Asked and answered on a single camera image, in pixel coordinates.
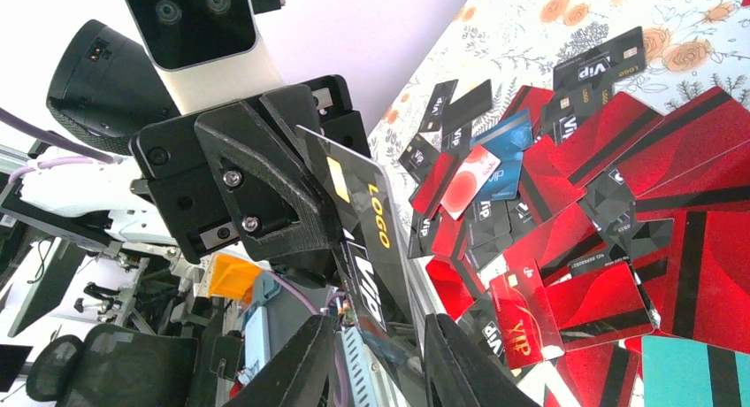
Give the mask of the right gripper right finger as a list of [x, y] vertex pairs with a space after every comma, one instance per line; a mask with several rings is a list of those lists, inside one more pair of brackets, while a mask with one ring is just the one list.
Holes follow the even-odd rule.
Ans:
[[430, 406], [535, 406], [446, 314], [425, 316], [423, 369]]

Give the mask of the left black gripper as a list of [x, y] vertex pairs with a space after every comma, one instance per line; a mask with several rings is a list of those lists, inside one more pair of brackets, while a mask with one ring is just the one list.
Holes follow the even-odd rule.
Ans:
[[339, 74], [149, 125], [129, 148], [186, 259], [238, 245], [308, 288], [341, 283], [341, 224], [296, 128], [370, 152]]

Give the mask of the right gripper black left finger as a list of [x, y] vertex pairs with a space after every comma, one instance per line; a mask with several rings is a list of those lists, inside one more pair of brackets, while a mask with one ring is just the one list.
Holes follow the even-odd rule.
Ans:
[[334, 320], [309, 317], [225, 407], [317, 406], [334, 363]]

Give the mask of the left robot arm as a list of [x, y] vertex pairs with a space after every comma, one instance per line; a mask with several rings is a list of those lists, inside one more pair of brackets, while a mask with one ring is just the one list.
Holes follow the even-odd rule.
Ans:
[[174, 245], [196, 265], [238, 246], [309, 288], [348, 277], [344, 234], [325, 177], [325, 142], [367, 155], [360, 113], [337, 74], [181, 115], [144, 49], [90, 20], [71, 40], [47, 108], [79, 142], [135, 164], [126, 208], [162, 226], [136, 243]]

